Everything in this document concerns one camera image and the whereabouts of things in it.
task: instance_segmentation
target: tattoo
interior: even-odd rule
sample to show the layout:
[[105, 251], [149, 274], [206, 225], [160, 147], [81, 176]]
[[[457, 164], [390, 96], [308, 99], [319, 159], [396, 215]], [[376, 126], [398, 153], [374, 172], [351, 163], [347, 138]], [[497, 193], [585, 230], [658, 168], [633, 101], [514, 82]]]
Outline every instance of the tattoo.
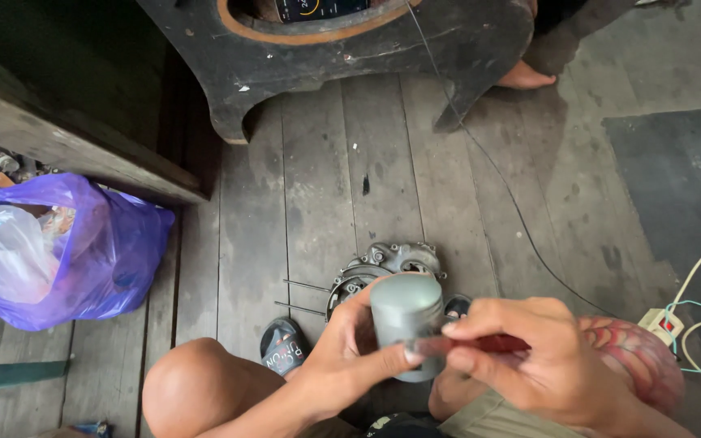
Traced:
[[683, 399], [683, 374], [656, 335], [637, 324], [606, 316], [581, 316], [581, 331], [607, 366], [643, 403], [671, 414]]

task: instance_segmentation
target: white plastic bag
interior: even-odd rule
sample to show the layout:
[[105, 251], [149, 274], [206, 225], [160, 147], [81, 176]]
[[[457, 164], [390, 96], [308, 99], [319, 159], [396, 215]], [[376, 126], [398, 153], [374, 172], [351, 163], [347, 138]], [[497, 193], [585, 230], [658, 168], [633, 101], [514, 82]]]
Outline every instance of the white plastic bag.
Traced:
[[0, 297], [36, 304], [51, 291], [58, 271], [53, 241], [30, 213], [0, 205]]

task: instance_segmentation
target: purple plastic bag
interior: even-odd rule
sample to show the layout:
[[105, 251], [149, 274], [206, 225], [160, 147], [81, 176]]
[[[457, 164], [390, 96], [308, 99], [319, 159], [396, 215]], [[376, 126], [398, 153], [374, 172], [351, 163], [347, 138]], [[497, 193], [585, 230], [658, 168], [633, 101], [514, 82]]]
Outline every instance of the purple plastic bag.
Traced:
[[45, 298], [27, 304], [0, 297], [2, 319], [28, 331], [139, 307], [174, 222], [169, 210], [102, 190], [76, 174], [47, 174], [0, 189], [0, 201], [75, 209], [72, 228], [54, 242], [60, 264]]

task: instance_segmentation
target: black mat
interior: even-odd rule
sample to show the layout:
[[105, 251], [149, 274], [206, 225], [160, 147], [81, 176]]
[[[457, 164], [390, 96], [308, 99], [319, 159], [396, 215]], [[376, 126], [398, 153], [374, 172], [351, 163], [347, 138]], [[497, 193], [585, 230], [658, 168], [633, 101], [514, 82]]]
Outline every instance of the black mat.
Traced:
[[[603, 125], [654, 256], [683, 281], [701, 256], [701, 109], [606, 118]], [[701, 268], [682, 299], [701, 303]], [[701, 321], [701, 308], [689, 305], [688, 312]]]

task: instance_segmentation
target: slipper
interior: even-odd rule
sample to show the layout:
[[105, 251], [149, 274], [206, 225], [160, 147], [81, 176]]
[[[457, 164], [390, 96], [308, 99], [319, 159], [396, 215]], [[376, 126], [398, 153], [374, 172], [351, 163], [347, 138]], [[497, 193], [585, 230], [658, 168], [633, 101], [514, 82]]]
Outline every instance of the slipper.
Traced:
[[[445, 299], [445, 307], [443, 308], [445, 317], [448, 320], [458, 320], [462, 315], [466, 315], [470, 311], [472, 301], [464, 295], [450, 295]], [[449, 316], [449, 312], [456, 312], [459, 316]]]
[[283, 316], [269, 323], [264, 329], [259, 351], [261, 364], [284, 376], [305, 363], [310, 344], [299, 326]]

